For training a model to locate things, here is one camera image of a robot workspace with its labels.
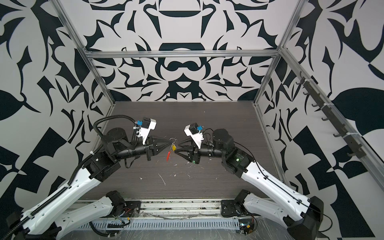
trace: black hook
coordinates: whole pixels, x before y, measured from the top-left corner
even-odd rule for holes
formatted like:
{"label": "black hook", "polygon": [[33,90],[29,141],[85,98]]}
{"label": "black hook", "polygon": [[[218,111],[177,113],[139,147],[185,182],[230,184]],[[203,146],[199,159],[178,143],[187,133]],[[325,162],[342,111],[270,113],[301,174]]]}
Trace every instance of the black hook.
{"label": "black hook", "polygon": [[354,152],[354,153],[349,153],[349,152],[348,152],[348,153],[347,153],[347,156],[348,156],[348,157],[353,157],[353,156],[356,156],[356,153],[355,153],[355,152]]}
{"label": "black hook", "polygon": [[302,77],[302,79],[300,80],[300,82],[296,83],[297,85],[300,85],[300,84],[303,84],[304,83],[304,77]]}

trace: black plastic bracket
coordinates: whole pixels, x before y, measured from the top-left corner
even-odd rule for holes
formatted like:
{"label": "black plastic bracket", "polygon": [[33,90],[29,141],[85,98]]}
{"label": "black plastic bracket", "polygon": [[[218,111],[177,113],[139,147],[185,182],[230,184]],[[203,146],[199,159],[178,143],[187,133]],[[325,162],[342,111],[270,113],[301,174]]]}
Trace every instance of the black plastic bracket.
{"label": "black plastic bracket", "polygon": [[249,212],[245,209],[244,199],[251,192],[241,190],[234,200],[221,200],[221,215],[223,217],[234,217],[240,215],[248,215]]}
{"label": "black plastic bracket", "polygon": [[301,80],[300,84],[303,84],[304,88],[307,90],[308,94],[313,98],[316,102],[315,105],[312,104],[313,107],[320,107],[322,112],[325,114],[326,118],[322,118],[323,121],[330,121],[338,134],[333,134],[334,137],[343,137],[344,141],[351,148],[352,154],[348,154],[348,156],[356,156],[357,158],[362,158],[366,155],[364,150],[361,149],[361,144],[359,144],[356,139],[352,136],[352,134],[356,134],[354,132],[349,133],[346,129],[345,124],[339,119],[338,114],[336,114],[335,106],[333,104],[326,104],[321,93],[317,92],[312,84],[315,84],[312,80]]}

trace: black and white patterned wall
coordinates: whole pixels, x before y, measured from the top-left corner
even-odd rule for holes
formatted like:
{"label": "black and white patterned wall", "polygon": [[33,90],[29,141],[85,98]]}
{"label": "black and white patterned wall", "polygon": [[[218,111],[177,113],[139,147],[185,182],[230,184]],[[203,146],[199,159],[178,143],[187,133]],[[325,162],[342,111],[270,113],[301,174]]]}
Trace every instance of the black and white patterned wall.
{"label": "black and white patterned wall", "polygon": [[276,49],[297,0],[62,0],[93,51]]}
{"label": "black and white patterned wall", "polygon": [[[288,50],[383,157],[383,1],[310,0]],[[382,239],[384,192],[340,137],[284,60],[259,106],[293,189],[324,201],[333,227],[325,239]],[[324,217],[320,230],[329,226]]]}
{"label": "black and white patterned wall", "polygon": [[0,1],[0,235],[89,154],[104,97],[47,0]]}
{"label": "black and white patterned wall", "polygon": [[310,0],[287,44],[383,159],[384,1]]}
{"label": "black and white patterned wall", "polygon": [[271,57],[108,58],[95,65],[116,101],[253,100]]}
{"label": "black and white patterned wall", "polygon": [[[276,49],[297,0],[65,0],[90,51]],[[270,57],[99,59],[117,101],[253,100]]]}

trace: cable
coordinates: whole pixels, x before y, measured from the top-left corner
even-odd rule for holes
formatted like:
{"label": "cable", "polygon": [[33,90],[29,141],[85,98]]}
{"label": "cable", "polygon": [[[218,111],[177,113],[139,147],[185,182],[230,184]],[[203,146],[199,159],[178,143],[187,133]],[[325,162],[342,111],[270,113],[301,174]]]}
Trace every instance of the cable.
{"label": "cable", "polygon": [[97,230],[95,228],[95,226],[93,225],[92,221],[89,222],[89,226],[92,228],[92,230],[99,236],[102,236],[102,237],[114,237],[116,236],[116,234],[114,235],[110,235],[109,233],[103,233],[103,232],[100,232],[99,230]]}
{"label": "cable", "polygon": [[292,196],[289,192],[287,192],[285,189],[283,189],[282,187],[280,187],[277,183],[275,183],[274,181],[272,181],[271,179],[269,179],[268,176],[266,176],[266,175],[263,173],[263,171],[261,170],[261,168],[260,168],[260,166],[259,166],[259,163],[256,161],[256,158],[253,156],[252,152],[249,151],[248,148],[244,147],[244,146],[241,145],[240,143],[235,142],[235,141],[234,141],[234,143],[236,143],[236,144],[242,146],[243,148],[245,148],[245,149],[252,155],[253,159],[254,159],[255,162],[256,162],[257,167],[258,167],[259,170],[260,170],[260,173],[264,176],[264,179],[266,179],[266,180],[268,179],[271,183],[273,183],[274,185],[276,185],[277,187],[279,187],[281,190],[283,190],[285,193],[287,193],[289,196],[291,196],[291,197],[292,197],[294,200],[296,200],[298,203],[300,203],[300,204],[306,206],[307,208],[309,208],[309,209],[311,209],[311,210],[313,210],[313,211],[315,211],[315,212],[317,212],[317,213],[319,213],[319,214],[322,214],[323,216],[326,216],[327,218],[329,218],[329,220],[331,221],[331,225],[330,225],[330,227],[327,228],[326,230],[319,231],[319,232],[326,232],[326,231],[328,231],[329,229],[331,229],[331,227],[333,226],[333,221],[332,221],[332,219],[331,219],[329,216],[325,215],[325,214],[322,213],[322,212],[317,211],[316,209],[311,208],[310,206],[305,205],[304,203],[302,203],[301,200],[295,198],[295,197]]}
{"label": "cable", "polygon": [[207,128],[207,129],[204,130],[204,132],[205,132],[206,130],[212,130],[212,132],[214,131],[212,128]]}
{"label": "cable", "polygon": [[108,116],[108,117],[105,117],[105,118],[101,118],[99,120],[97,120],[94,124],[93,124],[93,129],[95,130],[95,132],[100,136],[100,137],[103,137],[103,134],[101,133],[101,131],[98,129],[98,125],[102,122],[105,122],[105,121],[108,121],[108,120],[111,120],[111,119],[115,119],[115,118],[126,118],[128,120],[130,120],[131,122],[133,122],[134,124],[136,124],[135,120],[133,118],[131,118],[130,116],[127,116],[127,115],[113,115],[113,116]]}
{"label": "cable", "polygon": [[[50,199],[45,201],[43,204],[41,204],[38,208],[36,208],[33,212],[31,212],[30,216],[35,216],[38,212],[41,211],[41,209],[45,208],[48,204],[50,204],[53,200],[58,198],[63,192],[65,192],[68,188],[63,187],[58,193],[56,193],[54,196],[52,196]],[[9,237],[12,236],[22,225],[24,225],[28,220],[31,218],[29,216],[26,216],[22,221],[20,221],[18,224],[16,224],[11,230],[7,232],[7,234],[2,238],[2,240],[6,240]]]}
{"label": "cable", "polygon": [[[101,149],[102,146],[103,146],[103,145],[100,145],[100,146],[93,152],[93,154],[96,154],[96,153]],[[77,167],[76,167],[75,170],[73,171],[73,173],[72,173],[70,179],[68,180],[68,186],[70,186],[70,185],[72,184],[74,178],[76,177],[77,173],[79,172],[80,168],[84,165],[84,163],[85,163],[86,161],[88,161],[92,156],[93,156],[92,154],[88,155],[84,160],[82,160],[82,161],[77,165]]]}
{"label": "cable", "polygon": [[210,133],[205,133],[206,130],[212,130],[212,132],[213,132],[213,129],[212,129],[212,128],[207,128],[207,129],[204,129],[204,131],[203,131],[203,138],[204,138],[204,135],[205,135],[205,134],[208,134],[208,135],[209,135],[209,140],[208,140],[208,138],[207,138],[207,140],[205,141],[205,142],[208,144],[208,143],[211,141],[212,136],[211,136]]}
{"label": "cable", "polygon": [[203,133],[203,138],[204,138],[204,135],[206,135],[206,134],[208,134],[209,135],[209,140],[208,140],[208,138],[207,138],[207,140],[205,140],[205,142],[208,144],[210,141],[211,141],[211,134],[209,134],[209,133]]}
{"label": "cable", "polygon": [[128,166],[127,166],[127,159],[124,159],[124,165],[125,165],[125,167],[126,167],[126,168],[130,168],[135,160],[136,160],[136,158],[132,160],[131,164],[130,164],[129,167],[128,167]]}
{"label": "cable", "polygon": [[[102,145],[100,145],[95,151],[94,153],[97,153],[100,149],[101,149]],[[70,188],[73,180],[75,179],[77,173],[79,172],[80,168],[84,165],[84,163],[86,161],[88,161],[93,155],[90,154],[89,156],[87,156],[84,160],[82,160],[78,165],[77,167],[75,168],[75,170],[73,171],[70,179],[68,180],[68,187],[65,186],[63,187],[59,192],[57,192],[54,196],[52,196],[50,199],[48,199],[47,201],[45,201],[43,204],[41,204],[38,208],[36,208],[33,212],[31,212],[31,216],[35,216],[38,212],[40,212],[43,208],[45,208],[48,204],[50,204],[51,202],[53,202],[53,200],[55,200],[56,198],[58,198],[61,194],[63,194],[67,189]],[[26,216],[22,221],[20,221],[18,224],[16,224],[11,230],[9,230],[5,236],[2,238],[2,240],[6,240],[8,239],[9,237],[12,236],[12,234],[14,234],[22,225],[24,225],[28,220],[30,220],[31,218],[29,216]]]}
{"label": "cable", "polygon": [[259,226],[259,224],[257,223],[257,219],[255,218],[255,216],[252,214],[252,222],[253,222],[253,220],[255,220],[255,222],[256,222],[256,227],[253,230],[253,232],[254,232],[254,231],[256,231],[256,229]]}

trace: dark wooden table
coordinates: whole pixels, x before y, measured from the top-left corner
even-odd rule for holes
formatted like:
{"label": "dark wooden table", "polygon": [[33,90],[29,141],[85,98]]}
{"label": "dark wooden table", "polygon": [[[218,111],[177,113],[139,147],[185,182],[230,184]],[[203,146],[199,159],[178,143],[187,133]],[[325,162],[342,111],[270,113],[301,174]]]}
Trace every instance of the dark wooden table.
{"label": "dark wooden table", "polygon": [[[150,135],[175,137],[179,141],[187,138],[185,126],[194,122],[213,130],[225,128],[236,142],[252,151],[257,161],[277,177],[255,110],[249,101],[117,102],[113,110],[115,114],[129,115],[136,120],[153,118],[157,125]],[[106,131],[114,127],[122,127],[131,138],[133,124],[130,121],[110,120]],[[167,162],[167,154],[168,149],[152,157],[151,161],[142,156],[130,169],[126,169],[122,161],[119,170],[82,198],[99,199],[112,190],[119,191],[124,198],[135,199],[225,198],[236,197],[242,189],[266,197],[250,183],[228,173],[221,166],[221,159],[202,157],[200,165],[196,165],[176,154],[172,154]]]}

